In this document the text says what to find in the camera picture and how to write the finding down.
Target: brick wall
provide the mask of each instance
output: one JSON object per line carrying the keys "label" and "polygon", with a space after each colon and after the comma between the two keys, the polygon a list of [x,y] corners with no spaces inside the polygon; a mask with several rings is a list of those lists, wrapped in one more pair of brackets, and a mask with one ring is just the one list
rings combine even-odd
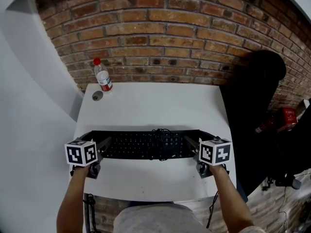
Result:
{"label": "brick wall", "polygon": [[248,53],[279,53],[287,74],[270,108],[311,97],[311,27],[289,0],[36,0],[48,36],[81,90],[92,59],[114,82],[221,85]]}

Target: red box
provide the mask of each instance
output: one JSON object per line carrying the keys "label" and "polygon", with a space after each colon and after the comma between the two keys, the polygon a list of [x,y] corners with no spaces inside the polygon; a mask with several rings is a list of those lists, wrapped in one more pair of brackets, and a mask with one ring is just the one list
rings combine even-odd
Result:
{"label": "red box", "polygon": [[291,130],[297,124],[296,112],[293,108],[279,108],[275,120],[278,132]]}

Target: gray shirt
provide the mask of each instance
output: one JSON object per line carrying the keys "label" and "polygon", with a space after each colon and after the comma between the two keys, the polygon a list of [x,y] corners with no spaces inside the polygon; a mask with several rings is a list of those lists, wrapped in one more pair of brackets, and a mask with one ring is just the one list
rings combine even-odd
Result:
{"label": "gray shirt", "polygon": [[[209,233],[192,210],[178,204],[135,206],[123,210],[114,221],[114,233]],[[240,233],[265,233],[248,227]]]}

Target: person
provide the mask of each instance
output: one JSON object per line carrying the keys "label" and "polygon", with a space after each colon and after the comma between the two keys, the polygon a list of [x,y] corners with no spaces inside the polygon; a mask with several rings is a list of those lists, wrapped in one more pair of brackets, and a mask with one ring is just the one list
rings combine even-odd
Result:
{"label": "person", "polygon": [[[221,210],[229,233],[264,233],[254,226],[250,211],[222,166],[210,166],[219,192]],[[60,206],[57,233],[82,233],[83,192],[88,167],[75,170]],[[206,233],[186,206],[156,203],[123,210],[114,221],[114,233]]]}

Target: red bottle cap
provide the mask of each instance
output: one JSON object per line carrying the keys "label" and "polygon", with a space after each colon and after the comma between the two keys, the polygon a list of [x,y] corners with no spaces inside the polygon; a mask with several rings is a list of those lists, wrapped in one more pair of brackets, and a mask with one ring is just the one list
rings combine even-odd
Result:
{"label": "red bottle cap", "polygon": [[100,58],[94,59],[94,60],[93,60],[93,63],[94,63],[94,65],[96,65],[96,66],[100,65],[100,63],[101,63]]}

